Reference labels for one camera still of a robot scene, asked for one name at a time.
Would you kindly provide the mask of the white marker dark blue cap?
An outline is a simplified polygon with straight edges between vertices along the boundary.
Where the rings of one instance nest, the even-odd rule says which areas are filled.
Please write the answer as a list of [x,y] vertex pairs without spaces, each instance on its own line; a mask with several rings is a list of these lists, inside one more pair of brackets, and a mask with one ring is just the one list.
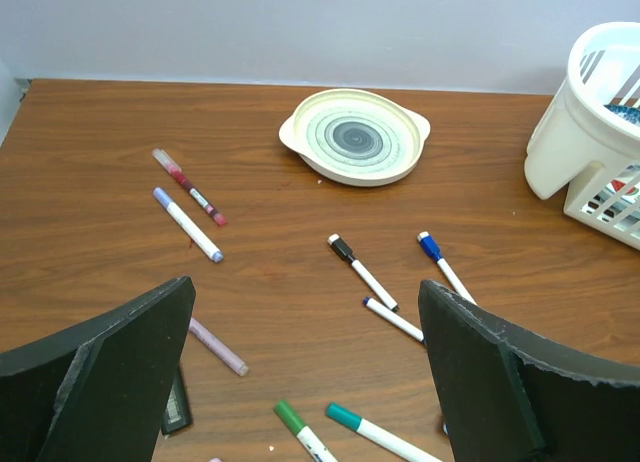
[[366,297],[363,305],[376,313],[378,316],[394,325],[399,330],[414,338],[416,341],[425,344],[425,337],[421,329],[399,316],[397,313],[388,309],[384,304],[372,297]]

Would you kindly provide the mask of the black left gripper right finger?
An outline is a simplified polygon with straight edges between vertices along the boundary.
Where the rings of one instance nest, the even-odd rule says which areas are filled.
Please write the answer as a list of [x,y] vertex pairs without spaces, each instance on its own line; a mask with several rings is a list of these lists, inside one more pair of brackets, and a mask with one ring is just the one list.
[[639,369],[498,317],[431,280],[418,308],[457,461],[636,461]]

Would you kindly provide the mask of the white pen lavender cap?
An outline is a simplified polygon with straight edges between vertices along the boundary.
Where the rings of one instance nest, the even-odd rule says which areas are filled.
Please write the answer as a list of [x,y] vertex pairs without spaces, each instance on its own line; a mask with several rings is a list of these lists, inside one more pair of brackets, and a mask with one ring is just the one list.
[[209,260],[214,263],[220,263],[224,260],[224,255],[220,248],[195,224],[195,222],[161,187],[156,187],[153,190],[153,196]]

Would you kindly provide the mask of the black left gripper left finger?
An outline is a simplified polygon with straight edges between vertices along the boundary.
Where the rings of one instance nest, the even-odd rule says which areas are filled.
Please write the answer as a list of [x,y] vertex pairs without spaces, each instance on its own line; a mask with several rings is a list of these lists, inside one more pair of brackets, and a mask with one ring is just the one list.
[[2,460],[151,460],[195,298],[174,278],[2,353]]

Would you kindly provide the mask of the white marker black cap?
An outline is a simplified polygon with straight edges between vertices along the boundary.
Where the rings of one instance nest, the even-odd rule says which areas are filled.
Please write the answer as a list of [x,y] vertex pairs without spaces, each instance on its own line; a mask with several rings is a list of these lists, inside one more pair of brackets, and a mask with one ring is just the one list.
[[361,279],[373,290],[380,301],[392,312],[398,312],[399,305],[381,283],[371,274],[363,263],[355,256],[352,248],[338,234],[328,237],[327,243],[332,251],[361,277]]

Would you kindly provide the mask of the red transparent pen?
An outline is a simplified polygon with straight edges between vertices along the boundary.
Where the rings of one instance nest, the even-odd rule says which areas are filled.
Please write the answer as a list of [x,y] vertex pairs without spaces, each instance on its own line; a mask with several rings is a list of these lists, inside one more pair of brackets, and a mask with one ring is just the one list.
[[215,221],[218,226],[227,224],[225,216],[199,191],[195,185],[186,177],[182,168],[163,149],[152,150],[154,159],[165,169],[165,171],[184,189],[192,199]]

